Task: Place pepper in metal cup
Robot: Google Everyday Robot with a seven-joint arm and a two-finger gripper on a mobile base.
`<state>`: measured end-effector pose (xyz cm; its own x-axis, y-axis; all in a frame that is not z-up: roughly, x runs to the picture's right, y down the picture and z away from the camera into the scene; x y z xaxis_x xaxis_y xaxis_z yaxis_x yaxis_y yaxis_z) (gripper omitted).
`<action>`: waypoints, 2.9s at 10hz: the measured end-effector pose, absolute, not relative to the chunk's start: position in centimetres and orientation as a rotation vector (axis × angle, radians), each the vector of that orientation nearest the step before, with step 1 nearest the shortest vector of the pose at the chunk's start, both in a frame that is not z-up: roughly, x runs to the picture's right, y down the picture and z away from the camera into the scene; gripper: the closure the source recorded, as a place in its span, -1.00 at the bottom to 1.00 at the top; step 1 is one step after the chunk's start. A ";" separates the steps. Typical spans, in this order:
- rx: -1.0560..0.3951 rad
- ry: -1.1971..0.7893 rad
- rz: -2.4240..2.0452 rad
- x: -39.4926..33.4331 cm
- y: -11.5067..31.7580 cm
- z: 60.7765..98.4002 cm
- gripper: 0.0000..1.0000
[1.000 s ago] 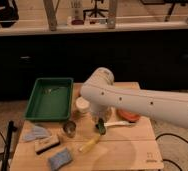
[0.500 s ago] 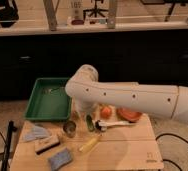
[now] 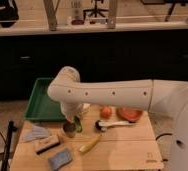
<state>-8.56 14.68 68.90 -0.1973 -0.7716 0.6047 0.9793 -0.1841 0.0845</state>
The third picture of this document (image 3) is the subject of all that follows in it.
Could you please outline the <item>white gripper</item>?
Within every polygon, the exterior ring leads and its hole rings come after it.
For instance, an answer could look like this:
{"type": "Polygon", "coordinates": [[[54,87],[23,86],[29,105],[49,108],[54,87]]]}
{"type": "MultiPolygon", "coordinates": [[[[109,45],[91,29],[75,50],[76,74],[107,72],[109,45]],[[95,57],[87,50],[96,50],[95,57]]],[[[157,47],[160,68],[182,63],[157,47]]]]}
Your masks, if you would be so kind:
{"type": "Polygon", "coordinates": [[[75,116],[79,116],[83,112],[81,103],[61,103],[60,106],[62,114],[71,123],[74,122],[75,116]]]}

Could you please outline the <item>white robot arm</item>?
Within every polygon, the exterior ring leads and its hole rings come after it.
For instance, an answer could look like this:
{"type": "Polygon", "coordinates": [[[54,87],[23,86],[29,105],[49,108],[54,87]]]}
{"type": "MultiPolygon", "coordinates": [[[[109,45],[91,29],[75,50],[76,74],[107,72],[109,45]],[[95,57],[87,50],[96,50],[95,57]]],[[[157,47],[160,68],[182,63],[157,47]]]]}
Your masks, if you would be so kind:
{"type": "Polygon", "coordinates": [[[48,96],[60,103],[67,120],[80,113],[85,103],[130,107],[173,117],[168,171],[188,171],[188,82],[133,80],[83,83],[77,69],[65,66],[52,80],[48,96]]]}

